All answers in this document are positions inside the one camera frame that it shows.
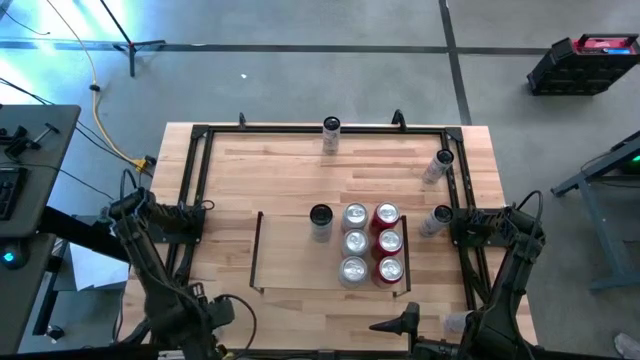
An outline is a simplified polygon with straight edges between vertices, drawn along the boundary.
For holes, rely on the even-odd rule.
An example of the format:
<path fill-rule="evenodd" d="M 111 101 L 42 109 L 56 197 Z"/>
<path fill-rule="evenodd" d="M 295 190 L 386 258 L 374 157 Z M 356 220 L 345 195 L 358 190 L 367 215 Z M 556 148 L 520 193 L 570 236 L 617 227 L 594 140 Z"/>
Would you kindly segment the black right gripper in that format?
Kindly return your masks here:
<path fill-rule="evenodd" d="M 418 335 L 420 307 L 409 302 L 402 316 L 369 326 L 371 331 L 403 334 L 409 337 L 409 350 L 412 360 L 471 360 L 460 344 L 445 340 L 431 340 Z"/>

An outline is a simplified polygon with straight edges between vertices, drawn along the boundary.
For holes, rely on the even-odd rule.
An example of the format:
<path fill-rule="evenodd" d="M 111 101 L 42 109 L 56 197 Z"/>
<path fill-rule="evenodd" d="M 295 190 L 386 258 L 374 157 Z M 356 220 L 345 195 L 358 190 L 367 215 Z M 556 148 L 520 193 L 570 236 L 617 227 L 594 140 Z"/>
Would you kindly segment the red cola can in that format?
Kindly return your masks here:
<path fill-rule="evenodd" d="M 386 288 L 399 283 L 404 276 L 404 266 L 392 256 L 384 257 L 376 262 L 372 269 L 372 282 L 380 287 Z"/>
<path fill-rule="evenodd" d="M 396 256 L 402 250 L 403 245 L 403 238 L 396 230 L 386 229 L 375 239 L 371 254 L 375 260 Z"/>
<path fill-rule="evenodd" d="M 391 202 L 378 204 L 373 212 L 370 229 L 374 233 L 380 233 L 396 226 L 400 219 L 398 207 Z"/>

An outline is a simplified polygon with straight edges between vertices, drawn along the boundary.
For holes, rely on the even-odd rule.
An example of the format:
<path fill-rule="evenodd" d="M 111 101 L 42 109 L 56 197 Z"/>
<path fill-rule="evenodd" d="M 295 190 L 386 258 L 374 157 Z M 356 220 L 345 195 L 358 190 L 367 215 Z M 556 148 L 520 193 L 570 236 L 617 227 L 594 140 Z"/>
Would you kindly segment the white slim energy can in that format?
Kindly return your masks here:
<path fill-rule="evenodd" d="M 473 310 L 454 312 L 443 319 L 443 331 L 445 334 L 463 334 L 467 325 L 467 318 L 473 314 Z"/>

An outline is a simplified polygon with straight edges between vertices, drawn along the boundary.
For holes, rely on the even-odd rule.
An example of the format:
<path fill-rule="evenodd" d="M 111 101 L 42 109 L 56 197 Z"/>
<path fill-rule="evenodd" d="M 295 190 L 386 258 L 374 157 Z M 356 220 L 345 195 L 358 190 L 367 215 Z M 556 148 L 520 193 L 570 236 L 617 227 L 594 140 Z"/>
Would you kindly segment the pink and white soda can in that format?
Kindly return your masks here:
<path fill-rule="evenodd" d="M 362 229 L 368 223 L 369 215 L 367 208 L 361 203 L 351 203 L 347 205 L 342 213 L 342 229 L 345 232 Z"/>
<path fill-rule="evenodd" d="M 369 279 L 368 265 L 361 257 L 346 257 L 339 266 L 338 278 L 346 288 L 359 287 Z"/>

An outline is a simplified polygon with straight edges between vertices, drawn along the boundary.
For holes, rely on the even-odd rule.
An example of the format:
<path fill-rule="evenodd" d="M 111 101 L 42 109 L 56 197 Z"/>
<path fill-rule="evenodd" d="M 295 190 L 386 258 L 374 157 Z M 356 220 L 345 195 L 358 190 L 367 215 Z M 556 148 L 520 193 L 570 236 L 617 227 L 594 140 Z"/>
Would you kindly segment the silver can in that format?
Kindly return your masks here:
<path fill-rule="evenodd" d="M 344 234 L 342 255 L 362 257 L 369 248 L 369 237 L 360 229 L 352 229 Z"/>

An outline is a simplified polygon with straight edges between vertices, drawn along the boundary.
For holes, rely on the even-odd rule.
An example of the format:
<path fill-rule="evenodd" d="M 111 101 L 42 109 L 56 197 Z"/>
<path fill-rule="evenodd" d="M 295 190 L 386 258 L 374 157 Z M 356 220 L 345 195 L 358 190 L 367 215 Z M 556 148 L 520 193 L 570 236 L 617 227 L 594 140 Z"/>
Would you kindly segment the white slim can blue palm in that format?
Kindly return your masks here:
<path fill-rule="evenodd" d="M 311 238 L 317 242 L 328 242 L 333 226 L 333 211 L 326 204 L 314 205 L 309 213 Z"/>
<path fill-rule="evenodd" d="M 434 236 L 447 227 L 452 219 L 453 210 L 447 205 L 438 205 L 422 221 L 420 234 L 424 237 Z"/>

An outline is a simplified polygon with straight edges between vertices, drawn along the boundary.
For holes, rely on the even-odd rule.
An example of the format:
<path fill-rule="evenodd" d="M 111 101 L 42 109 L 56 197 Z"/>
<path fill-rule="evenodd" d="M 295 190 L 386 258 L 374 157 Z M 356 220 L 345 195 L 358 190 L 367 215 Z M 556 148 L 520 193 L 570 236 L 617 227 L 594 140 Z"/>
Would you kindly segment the white slim can green palm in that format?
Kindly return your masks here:
<path fill-rule="evenodd" d="M 338 152 L 341 122 L 337 117 L 329 116 L 322 124 L 323 153 L 333 155 Z"/>
<path fill-rule="evenodd" d="M 426 184 L 435 184 L 454 161 L 454 154 L 448 149 L 441 149 L 436 152 L 429 165 L 422 175 L 422 181 Z"/>

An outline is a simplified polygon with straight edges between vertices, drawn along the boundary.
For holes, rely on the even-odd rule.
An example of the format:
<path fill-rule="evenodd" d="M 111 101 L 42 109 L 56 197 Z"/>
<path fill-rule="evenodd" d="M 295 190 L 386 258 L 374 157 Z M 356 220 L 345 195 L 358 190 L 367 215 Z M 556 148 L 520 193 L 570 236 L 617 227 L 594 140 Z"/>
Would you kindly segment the wooden shelf with black legs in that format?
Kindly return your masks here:
<path fill-rule="evenodd" d="M 404 266 L 402 280 L 390 287 L 380 288 L 371 279 L 377 261 L 371 248 L 378 237 L 369 227 L 360 229 L 369 237 L 369 248 L 361 257 L 369 269 L 369 279 L 356 288 L 344 287 L 338 278 L 342 260 L 344 234 L 341 220 L 334 219 L 328 242 L 317 242 L 311 238 L 309 216 L 285 216 L 260 212 L 258 214 L 252 255 L 249 285 L 262 293 L 267 289 L 290 289 L 301 291 L 369 291 L 388 293 L 393 297 L 411 291 L 408 236 L 404 234 L 402 219 L 396 230 L 403 238 L 403 248 L 396 257 Z"/>

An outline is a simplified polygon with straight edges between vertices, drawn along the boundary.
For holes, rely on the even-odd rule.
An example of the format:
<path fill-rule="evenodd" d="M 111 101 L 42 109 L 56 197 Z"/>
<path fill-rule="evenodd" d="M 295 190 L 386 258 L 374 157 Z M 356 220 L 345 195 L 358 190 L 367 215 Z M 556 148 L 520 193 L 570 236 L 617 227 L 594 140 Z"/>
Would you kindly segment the white paper sheet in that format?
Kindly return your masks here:
<path fill-rule="evenodd" d="M 77 291 L 113 288 L 128 281 L 128 263 L 74 243 L 69 250 Z"/>

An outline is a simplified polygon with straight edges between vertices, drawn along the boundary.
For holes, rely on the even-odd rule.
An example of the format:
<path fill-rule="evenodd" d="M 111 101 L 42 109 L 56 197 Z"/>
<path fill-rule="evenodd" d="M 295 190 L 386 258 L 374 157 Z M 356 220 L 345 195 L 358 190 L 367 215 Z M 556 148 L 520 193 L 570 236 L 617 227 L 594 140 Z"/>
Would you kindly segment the black desk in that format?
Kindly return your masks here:
<path fill-rule="evenodd" d="M 39 233 L 26 241 L 29 259 L 18 269 L 0 262 L 0 355 L 16 353 L 28 323 L 56 236 Z"/>
<path fill-rule="evenodd" d="M 0 145 L 0 167 L 23 167 L 28 170 L 26 183 L 18 198 L 11 218 L 0 221 L 0 238 L 25 238 L 36 232 L 40 217 L 48 202 L 54 182 L 68 149 L 81 108 L 77 105 L 2 105 L 0 128 L 7 135 L 14 134 L 18 126 L 35 139 L 49 123 L 60 130 L 50 133 L 41 142 L 39 150 L 25 150 L 19 161 L 10 160 L 5 146 Z"/>

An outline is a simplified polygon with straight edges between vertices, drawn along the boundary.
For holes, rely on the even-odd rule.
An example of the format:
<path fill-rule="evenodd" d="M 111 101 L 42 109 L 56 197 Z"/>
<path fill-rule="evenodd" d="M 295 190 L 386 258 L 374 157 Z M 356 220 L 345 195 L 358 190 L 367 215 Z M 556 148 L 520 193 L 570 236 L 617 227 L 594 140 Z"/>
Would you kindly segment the black computer mouse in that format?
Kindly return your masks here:
<path fill-rule="evenodd" d="M 9 270 L 24 267 L 29 260 L 29 248 L 23 242 L 5 243 L 0 246 L 0 263 Z"/>

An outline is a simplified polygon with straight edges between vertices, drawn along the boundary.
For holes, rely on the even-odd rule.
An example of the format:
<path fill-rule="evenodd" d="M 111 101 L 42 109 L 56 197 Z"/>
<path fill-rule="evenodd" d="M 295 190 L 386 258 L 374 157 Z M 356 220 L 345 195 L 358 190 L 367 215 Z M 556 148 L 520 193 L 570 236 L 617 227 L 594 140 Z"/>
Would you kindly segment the black keyboard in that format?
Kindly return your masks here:
<path fill-rule="evenodd" d="M 11 218 L 27 174 L 23 167 L 0 167 L 0 221 Z"/>

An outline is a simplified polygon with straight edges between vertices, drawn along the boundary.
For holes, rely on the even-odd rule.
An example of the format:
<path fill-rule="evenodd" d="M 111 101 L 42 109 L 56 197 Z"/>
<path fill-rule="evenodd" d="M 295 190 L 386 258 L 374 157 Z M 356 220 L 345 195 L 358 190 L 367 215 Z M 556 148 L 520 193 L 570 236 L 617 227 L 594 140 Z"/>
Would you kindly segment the black device green light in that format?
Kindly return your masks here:
<path fill-rule="evenodd" d="M 625 175 L 640 175 L 640 151 L 625 161 L 619 170 Z"/>

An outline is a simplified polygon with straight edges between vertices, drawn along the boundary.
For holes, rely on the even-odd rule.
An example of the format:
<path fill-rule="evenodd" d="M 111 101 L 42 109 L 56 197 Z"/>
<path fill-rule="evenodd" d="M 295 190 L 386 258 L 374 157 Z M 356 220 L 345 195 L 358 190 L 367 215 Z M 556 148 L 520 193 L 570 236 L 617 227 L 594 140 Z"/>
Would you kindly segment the black overhead rig frame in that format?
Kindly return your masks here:
<path fill-rule="evenodd" d="M 207 360 L 204 339 L 204 312 L 198 304 L 200 295 L 183 291 L 173 285 L 173 279 L 150 242 L 126 240 L 123 247 L 131 265 L 142 272 L 143 278 L 152 283 L 151 301 L 188 302 L 187 308 L 195 312 L 195 324 L 190 328 L 187 345 L 194 346 L 186 354 L 177 352 L 178 360 Z M 160 345 L 141 345 L 121 342 L 109 347 L 81 348 L 76 350 L 36 352 L 0 355 L 0 360 L 169 360 L 171 350 Z M 488 350 L 477 354 L 464 351 L 471 360 L 620 360 L 613 357 L 594 356 L 545 350 L 533 345 L 521 345 L 513 351 Z M 407 351 L 359 351 L 359 350 L 251 350 L 241 349 L 237 354 L 226 351 L 221 360 L 412 360 Z"/>

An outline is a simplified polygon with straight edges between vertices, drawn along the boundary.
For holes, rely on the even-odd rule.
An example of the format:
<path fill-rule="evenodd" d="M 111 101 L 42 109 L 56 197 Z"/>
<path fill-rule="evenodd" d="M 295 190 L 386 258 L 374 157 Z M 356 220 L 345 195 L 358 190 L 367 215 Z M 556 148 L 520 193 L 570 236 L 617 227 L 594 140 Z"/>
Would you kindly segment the black metal table frame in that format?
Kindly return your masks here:
<path fill-rule="evenodd" d="M 463 277 L 466 253 L 449 231 L 426 239 L 419 226 L 440 204 L 474 203 L 474 151 L 490 146 L 484 128 L 396 125 L 343 129 L 335 155 L 322 151 L 315 126 L 206 128 L 198 195 L 215 206 L 207 215 L 193 277 L 242 297 L 222 333 L 230 347 L 252 350 L 400 350 L 404 338 L 375 333 L 372 323 L 398 315 L 409 302 L 422 310 L 422 334 L 442 334 L 442 317 L 479 304 Z M 435 184 L 422 175 L 438 150 L 454 161 Z M 373 210 L 395 204 L 406 220 L 411 291 L 399 297 L 369 291 L 301 291 L 249 285 L 258 214 L 309 216 L 316 204 L 340 215 L 351 203 Z"/>

